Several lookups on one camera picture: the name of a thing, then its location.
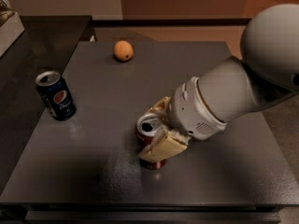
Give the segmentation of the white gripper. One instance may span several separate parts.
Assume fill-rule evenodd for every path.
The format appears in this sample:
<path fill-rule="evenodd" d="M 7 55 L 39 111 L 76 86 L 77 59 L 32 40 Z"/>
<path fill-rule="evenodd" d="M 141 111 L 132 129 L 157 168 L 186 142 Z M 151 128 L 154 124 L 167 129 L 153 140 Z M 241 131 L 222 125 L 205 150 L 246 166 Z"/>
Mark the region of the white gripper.
<path fill-rule="evenodd" d="M 154 114 L 163 121 L 169 119 L 176 129 L 162 125 L 138 153 L 139 159 L 155 163 L 172 158 L 187 149 L 189 136 L 206 140 L 226 128 L 227 123 L 218 119 L 205 103 L 198 80 L 198 77 L 190 78 L 176 88 L 171 98 L 165 96 L 147 110 L 147 114 Z"/>

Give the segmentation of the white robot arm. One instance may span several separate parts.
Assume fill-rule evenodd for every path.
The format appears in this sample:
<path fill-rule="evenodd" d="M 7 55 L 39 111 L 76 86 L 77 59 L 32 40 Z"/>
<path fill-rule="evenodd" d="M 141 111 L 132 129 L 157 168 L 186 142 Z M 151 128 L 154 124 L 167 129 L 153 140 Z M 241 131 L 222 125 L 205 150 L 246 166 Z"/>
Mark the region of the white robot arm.
<path fill-rule="evenodd" d="M 232 56 L 192 77 L 139 118 L 138 158 L 159 163 L 186 150 L 191 139 L 207 140 L 228 122 L 265 110 L 299 92 L 299 6 L 284 4 L 257 14 Z"/>

